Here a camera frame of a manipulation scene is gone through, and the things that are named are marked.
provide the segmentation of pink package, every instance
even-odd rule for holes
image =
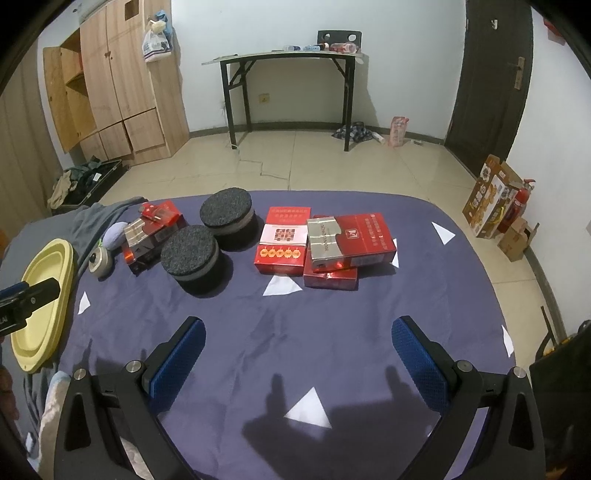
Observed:
[[[395,116],[392,118],[390,125],[390,139],[388,145],[390,147],[402,147],[404,144],[404,135],[406,134],[408,118],[405,116]]]

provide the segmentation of door handle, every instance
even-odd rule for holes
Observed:
[[[512,67],[517,68],[517,72],[515,72],[515,83],[513,88],[515,90],[521,90],[521,84],[523,83],[523,71],[525,70],[525,57],[517,58],[517,63],[508,63]]]

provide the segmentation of black table leg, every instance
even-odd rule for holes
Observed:
[[[234,129],[234,117],[232,116],[232,101],[230,99],[230,83],[228,82],[228,64],[220,63],[222,69],[223,99],[226,104],[226,117],[228,118],[228,130],[232,149],[236,150],[236,131]]]
[[[248,88],[246,86],[246,62],[240,62],[242,71],[240,78],[242,82],[242,96],[244,97],[244,113],[246,114],[246,130],[252,132],[251,107],[248,103]]]
[[[349,99],[349,61],[345,60],[345,87],[343,88],[343,121],[341,125],[347,122],[347,100]]]
[[[353,114],[353,86],[355,84],[355,59],[347,59],[347,69],[349,75],[347,75],[347,83],[349,84],[348,95],[347,95],[347,118],[345,128],[345,151],[349,151],[349,140],[351,135],[351,115]]]

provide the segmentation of white wall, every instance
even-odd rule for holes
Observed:
[[[405,115],[410,131],[445,137],[462,67],[465,0],[173,0],[172,10],[192,131],[226,125],[219,65],[202,62],[304,46],[318,30],[348,28],[362,31],[369,55],[356,70],[353,120],[389,127]],[[253,121],[341,119],[343,79],[332,62],[260,61],[248,82]],[[239,90],[232,94],[241,122]],[[270,93],[269,104],[258,103],[260,93]]]
[[[591,318],[591,80],[568,45],[548,39],[533,12],[534,60],[509,164],[537,180],[524,217],[567,333]]]

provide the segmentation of metal screw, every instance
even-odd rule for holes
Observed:
[[[462,372],[466,373],[471,372],[473,368],[472,364],[468,360],[460,360],[456,365]]]
[[[86,370],[79,368],[74,372],[74,380],[82,380],[86,376]]]
[[[125,369],[130,374],[137,372],[140,368],[142,368],[142,362],[140,362],[139,360],[132,360],[127,365],[125,365]]]
[[[525,378],[525,376],[527,375],[526,371],[523,370],[521,367],[515,367],[513,369],[513,373],[515,374],[516,377],[518,378]]]

